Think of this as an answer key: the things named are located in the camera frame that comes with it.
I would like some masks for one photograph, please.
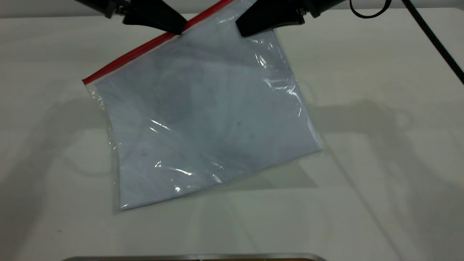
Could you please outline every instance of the white table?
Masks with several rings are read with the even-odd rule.
[[[464,66],[464,12],[420,11]],[[104,17],[0,20],[2,260],[464,259],[464,86],[401,9],[278,30],[324,153],[115,212],[102,116],[80,80],[160,33]]]

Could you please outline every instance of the ziplock bag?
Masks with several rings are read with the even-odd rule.
[[[84,80],[110,119],[121,209],[322,149],[274,32],[236,28],[253,2],[220,1]]]

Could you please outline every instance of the clear plastic bag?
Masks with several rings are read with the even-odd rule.
[[[254,0],[229,2],[181,36],[165,34],[170,41],[84,80],[111,121],[120,208],[190,194],[322,149],[274,32],[242,38],[236,28]]]

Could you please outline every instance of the metal edge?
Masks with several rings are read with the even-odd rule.
[[[190,254],[162,256],[93,256],[71,257],[63,261],[162,261],[162,260],[210,260],[210,259],[275,259],[275,258],[305,258],[314,261],[327,261],[320,256],[308,253],[294,254]]]

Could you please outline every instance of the black cable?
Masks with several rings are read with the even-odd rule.
[[[349,0],[349,8],[351,8],[351,11],[353,11],[353,13],[357,17],[361,17],[361,18],[364,18],[364,19],[369,19],[369,18],[374,18],[374,17],[377,17],[377,16],[383,14],[390,7],[391,3],[392,3],[392,0],[385,0],[385,5],[383,6],[382,10],[380,10],[378,13],[376,13],[374,15],[362,15],[362,14],[358,13],[353,7],[352,0]]]
[[[456,61],[453,59],[453,57],[450,55],[450,53],[446,50],[446,48],[443,46],[443,44],[441,44],[440,40],[438,40],[437,36],[433,33],[433,31],[430,29],[430,27],[427,25],[427,23],[422,18],[422,16],[420,16],[419,12],[417,12],[417,9],[414,7],[414,5],[411,3],[411,1],[410,0],[402,0],[402,1],[405,4],[406,8],[411,13],[412,17],[414,17],[416,22],[419,24],[420,28],[422,28],[424,33],[427,35],[427,37],[433,43],[433,45],[438,50],[438,52],[441,54],[441,56],[443,56],[443,58],[448,63],[448,65],[451,67],[453,72],[456,74],[456,76],[464,84],[464,72],[463,72],[463,70],[459,67],[459,65],[456,63]]]
[[[370,16],[362,15],[358,13],[357,11],[354,10],[353,4],[351,3],[352,0],[349,0],[349,5],[351,8],[351,11],[357,16],[361,17],[364,19],[369,19],[369,18],[374,18],[382,13],[384,13],[389,7],[390,4],[392,3],[392,0],[386,0],[385,5],[382,10],[380,10],[378,13]],[[456,76],[461,80],[461,82],[464,84],[464,72],[463,70],[459,67],[459,65],[456,63],[456,61],[453,59],[453,57],[450,55],[450,53],[446,50],[446,48],[443,46],[443,44],[438,40],[437,36],[433,33],[433,31],[430,29],[430,27],[427,25],[427,23],[424,21],[422,16],[420,16],[419,12],[417,12],[416,7],[411,3],[410,0],[402,0],[406,8],[409,10],[411,13],[412,17],[416,20],[417,24],[419,24],[420,28],[424,31],[424,33],[427,35],[429,40],[433,43],[435,48],[438,50],[438,52],[441,54],[443,59],[448,63],[448,65],[451,67],[453,72],[456,74]]]

